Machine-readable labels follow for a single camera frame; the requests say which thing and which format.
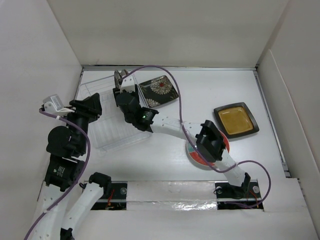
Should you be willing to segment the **round plate black checkered rim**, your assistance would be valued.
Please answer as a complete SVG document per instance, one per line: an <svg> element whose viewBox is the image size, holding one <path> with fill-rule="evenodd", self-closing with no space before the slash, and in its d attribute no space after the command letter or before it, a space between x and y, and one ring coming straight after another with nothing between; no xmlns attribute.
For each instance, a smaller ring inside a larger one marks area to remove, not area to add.
<svg viewBox="0 0 320 240"><path fill-rule="evenodd" d="M118 70L115 70L114 71L114 84L115 84L115 87L117 89L120 89L121 88L121 85L122 85L122 75L121 75L121 72L119 72Z"/></svg>

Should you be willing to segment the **blue round plate brown rim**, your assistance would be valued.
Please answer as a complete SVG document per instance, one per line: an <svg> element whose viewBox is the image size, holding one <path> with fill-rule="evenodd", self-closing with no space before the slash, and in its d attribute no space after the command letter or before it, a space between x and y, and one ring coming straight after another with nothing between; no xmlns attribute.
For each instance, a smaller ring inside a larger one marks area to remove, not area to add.
<svg viewBox="0 0 320 240"><path fill-rule="evenodd" d="M133 71L130 72L130 78L132 79L132 81L135 85L138 85L137 78L135 76L135 72L133 72Z"/></svg>

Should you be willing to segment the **cream round plate tree design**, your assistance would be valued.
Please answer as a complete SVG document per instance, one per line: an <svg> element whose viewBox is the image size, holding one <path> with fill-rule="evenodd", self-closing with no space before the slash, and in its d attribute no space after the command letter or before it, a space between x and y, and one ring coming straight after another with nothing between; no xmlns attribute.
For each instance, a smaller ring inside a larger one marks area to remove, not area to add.
<svg viewBox="0 0 320 240"><path fill-rule="evenodd" d="M123 69L123 70L120 72L121 78L125 78L128 74L129 74L129 72L128 72L126 69Z"/></svg>

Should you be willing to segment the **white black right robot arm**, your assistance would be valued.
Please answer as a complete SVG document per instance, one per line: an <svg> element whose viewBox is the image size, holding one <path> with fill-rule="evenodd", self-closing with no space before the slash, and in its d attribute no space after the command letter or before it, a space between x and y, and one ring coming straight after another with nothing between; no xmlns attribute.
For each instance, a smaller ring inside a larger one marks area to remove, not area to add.
<svg viewBox="0 0 320 240"><path fill-rule="evenodd" d="M165 134L186 140L204 161L213 163L214 171L224 174L228 182L226 190L233 199L245 197L251 177L232 159L222 133L212 121L188 123L170 118L155 109L142 107L136 90L126 91L115 87L112 91L126 123L142 132Z"/></svg>

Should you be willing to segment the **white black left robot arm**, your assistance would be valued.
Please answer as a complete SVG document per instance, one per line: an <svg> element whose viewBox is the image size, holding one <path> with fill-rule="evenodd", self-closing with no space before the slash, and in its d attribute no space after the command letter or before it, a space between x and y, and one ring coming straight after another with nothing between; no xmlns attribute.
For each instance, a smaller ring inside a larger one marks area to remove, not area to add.
<svg viewBox="0 0 320 240"><path fill-rule="evenodd" d="M39 194L41 213L25 235L26 240L73 240L86 216L100 198L112 193L111 177L93 173L80 184L82 193L67 209L70 193L80 182L91 154L89 124L102 115L100 95L72 100L64 106L58 95L47 97L39 113L64 123L53 128L47 137L49 163Z"/></svg>

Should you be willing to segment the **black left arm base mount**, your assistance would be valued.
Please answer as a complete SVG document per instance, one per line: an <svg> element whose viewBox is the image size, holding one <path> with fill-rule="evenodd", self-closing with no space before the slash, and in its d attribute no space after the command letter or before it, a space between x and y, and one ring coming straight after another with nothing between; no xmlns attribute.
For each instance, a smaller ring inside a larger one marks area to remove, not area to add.
<svg viewBox="0 0 320 240"><path fill-rule="evenodd" d="M127 181L113 181L107 194L99 198L91 210L122 211L127 209Z"/></svg>

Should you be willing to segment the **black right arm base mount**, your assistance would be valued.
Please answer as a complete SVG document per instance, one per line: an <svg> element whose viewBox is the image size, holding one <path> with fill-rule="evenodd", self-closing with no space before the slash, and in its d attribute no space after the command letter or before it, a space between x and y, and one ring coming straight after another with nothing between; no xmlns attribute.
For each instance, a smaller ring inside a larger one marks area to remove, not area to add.
<svg viewBox="0 0 320 240"><path fill-rule="evenodd" d="M264 209L262 203L258 204L262 200L262 195L256 180L249 183L248 190L244 193L236 191L224 181L216 182L214 186L213 193L216 196L218 210Z"/></svg>

